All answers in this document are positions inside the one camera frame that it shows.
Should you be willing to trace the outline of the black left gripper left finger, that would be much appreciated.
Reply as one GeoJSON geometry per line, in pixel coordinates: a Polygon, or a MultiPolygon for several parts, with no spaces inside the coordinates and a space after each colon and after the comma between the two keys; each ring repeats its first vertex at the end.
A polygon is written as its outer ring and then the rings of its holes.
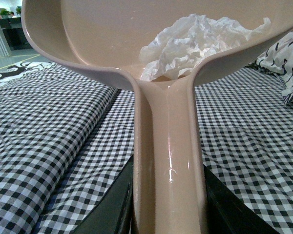
{"type": "Polygon", "coordinates": [[[122,169],[99,204],[75,234],[129,234],[133,193],[133,158],[122,169]]]}

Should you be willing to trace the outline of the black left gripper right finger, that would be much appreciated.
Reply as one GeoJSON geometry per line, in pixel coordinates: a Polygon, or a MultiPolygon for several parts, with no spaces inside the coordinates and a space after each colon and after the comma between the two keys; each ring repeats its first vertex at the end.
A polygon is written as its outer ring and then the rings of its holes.
{"type": "Polygon", "coordinates": [[[249,209],[206,166],[210,234],[276,234],[277,231],[249,209]]]}

